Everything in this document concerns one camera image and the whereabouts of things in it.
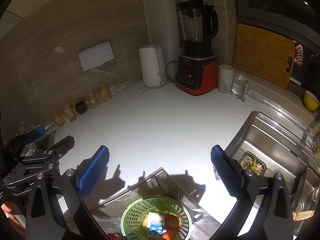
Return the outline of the person left hand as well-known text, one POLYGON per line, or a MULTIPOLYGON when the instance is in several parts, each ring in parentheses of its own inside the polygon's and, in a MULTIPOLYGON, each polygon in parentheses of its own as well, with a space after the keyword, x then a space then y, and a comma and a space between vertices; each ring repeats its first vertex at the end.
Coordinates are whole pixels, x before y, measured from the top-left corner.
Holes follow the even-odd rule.
POLYGON ((13 226, 15 231, 22 237, 22 239, 25 239, 25 226, 22 225, 22 223, 17 219, 16 215, 14 214, 12 210, 12 206, 9 201, 5 201, 1 208, 6 215, 7 220, 10 222, 10 224, 13 226))

